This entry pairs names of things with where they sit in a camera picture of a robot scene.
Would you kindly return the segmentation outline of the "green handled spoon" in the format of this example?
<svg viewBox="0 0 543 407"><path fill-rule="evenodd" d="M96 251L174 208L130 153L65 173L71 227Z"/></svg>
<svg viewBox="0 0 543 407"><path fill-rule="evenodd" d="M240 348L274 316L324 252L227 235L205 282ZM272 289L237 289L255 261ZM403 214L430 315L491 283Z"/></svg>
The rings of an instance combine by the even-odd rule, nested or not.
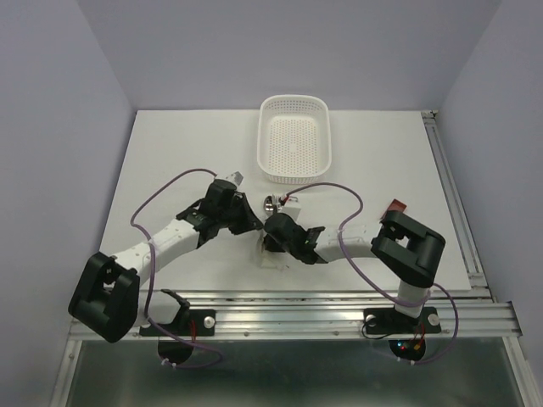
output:
<svg viewBox="0 0 543 407"><path fill-rule="evenodd" d="M263 209L268 214L277 212L277 197L274 195L268 195L264 199Z"/></svg>

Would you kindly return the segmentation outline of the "white paper napkin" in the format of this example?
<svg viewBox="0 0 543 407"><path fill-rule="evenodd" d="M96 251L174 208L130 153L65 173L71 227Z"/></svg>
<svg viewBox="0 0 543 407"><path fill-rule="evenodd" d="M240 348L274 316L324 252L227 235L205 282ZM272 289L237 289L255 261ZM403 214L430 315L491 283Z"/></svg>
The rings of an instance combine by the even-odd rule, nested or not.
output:
<svg viewBox="0 0 543 407"><path fill-rule="evenodd" d="M261 234L255 246L255 263L262 269L284 271L289 268L285 253L270 252L264 247L265 236Z"/></svg>

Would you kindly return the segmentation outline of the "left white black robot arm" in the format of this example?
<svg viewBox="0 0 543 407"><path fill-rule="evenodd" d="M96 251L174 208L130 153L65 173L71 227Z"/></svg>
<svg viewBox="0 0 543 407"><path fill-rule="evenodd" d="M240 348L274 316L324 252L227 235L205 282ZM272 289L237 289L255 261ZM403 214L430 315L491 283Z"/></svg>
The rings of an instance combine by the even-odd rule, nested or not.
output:
<svg viewBox="0 0 543 407"><path fill-rule="evenodd" d="M206 194L162 230L117 254L97 252L85 264L68 306L69 314L109 343L134 326L146 325L140 292L173 260L214 239L222 229L234 236L263 228L239 191L243 176L216 177Z"/></svg>

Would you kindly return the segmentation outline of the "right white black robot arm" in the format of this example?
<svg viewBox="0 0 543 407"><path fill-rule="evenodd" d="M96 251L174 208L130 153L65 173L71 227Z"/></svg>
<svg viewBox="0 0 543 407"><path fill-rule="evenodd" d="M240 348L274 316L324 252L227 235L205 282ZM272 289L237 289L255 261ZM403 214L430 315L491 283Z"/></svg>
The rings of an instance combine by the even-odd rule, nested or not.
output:
<svg viewBox="0 0 543 407"><path fill-rule="evenodd" d="M272 215L264 231L265 250L290 254L305 265L344 259L356 267L355 259L380 260L400 279L390 320L401 331L420 322L446 245L438 232L398 210L385 213L374 237L362 226L305 229L283 213Z"/></svg>

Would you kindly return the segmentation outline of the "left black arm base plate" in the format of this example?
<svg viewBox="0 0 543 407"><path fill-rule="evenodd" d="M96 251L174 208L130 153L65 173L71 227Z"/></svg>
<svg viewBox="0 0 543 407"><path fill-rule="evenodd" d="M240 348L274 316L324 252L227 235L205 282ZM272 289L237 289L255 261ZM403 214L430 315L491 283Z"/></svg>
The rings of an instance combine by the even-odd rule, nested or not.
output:
<svg viewBox="0 0 543 407"><path fill-rule="evenodd" d="M138 330L143 338L158 340L160 363L174 370L204 369L218 365L224 354L204 341L215 336L213 309L179 311L168 324L148 324Z"/></svg>

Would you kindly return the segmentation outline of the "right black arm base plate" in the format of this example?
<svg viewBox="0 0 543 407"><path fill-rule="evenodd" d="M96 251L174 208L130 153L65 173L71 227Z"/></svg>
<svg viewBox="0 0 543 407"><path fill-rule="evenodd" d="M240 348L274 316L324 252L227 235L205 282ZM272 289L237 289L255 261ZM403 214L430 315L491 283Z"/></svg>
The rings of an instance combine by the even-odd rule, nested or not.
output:
<svg viewBox="0 0 543 407"><path fill-rule="evenodd" d="M442 332L435 307L424 307L414 318L394 308L373 308L364 311L361 334L365 338L389 338L389 348L400 360L419 362L426 352L426 336Z"/></svg>

